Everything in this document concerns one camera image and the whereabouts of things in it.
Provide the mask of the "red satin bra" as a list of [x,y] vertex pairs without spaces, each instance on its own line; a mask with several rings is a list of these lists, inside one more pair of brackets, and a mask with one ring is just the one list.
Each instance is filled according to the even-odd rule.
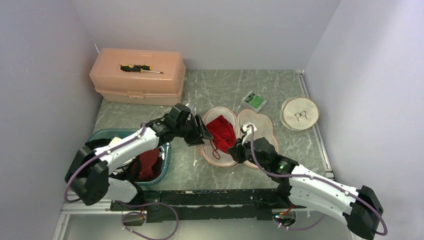
[[220,160],[221,156],[218,151],[228,154],[228,149],[236,144],[233,125],[223,115],[219,115],[206,125],[206,129],[213,136],[213,140],[210,140],[212,155],[215,159]]

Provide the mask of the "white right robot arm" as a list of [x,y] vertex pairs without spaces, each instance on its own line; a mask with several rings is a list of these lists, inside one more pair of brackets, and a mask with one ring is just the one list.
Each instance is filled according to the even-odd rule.
[[275,200],[280,207],[293,205],[321,212],[365,240],[388,234],[383,207],[370,187],[347,186],[321,176],[277,153],[264,137],[247,142],[238,139],[228,153],[237,163],[256,164],[278,183]]

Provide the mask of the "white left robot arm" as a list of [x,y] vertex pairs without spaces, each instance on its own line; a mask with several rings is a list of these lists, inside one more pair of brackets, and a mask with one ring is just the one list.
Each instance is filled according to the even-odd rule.
[[189,147],[213,140],[201,117],[178,103],[164,116],[142,123],[139,130],[116,143],[95,149],[80,148],[65,176],[64,200],[82,201],[87,206],[103,199],[115,200],[124,202],[131,210],[139,209],[144,203],[142,189],[111,174],[125,162],[174,138],[184,139]]

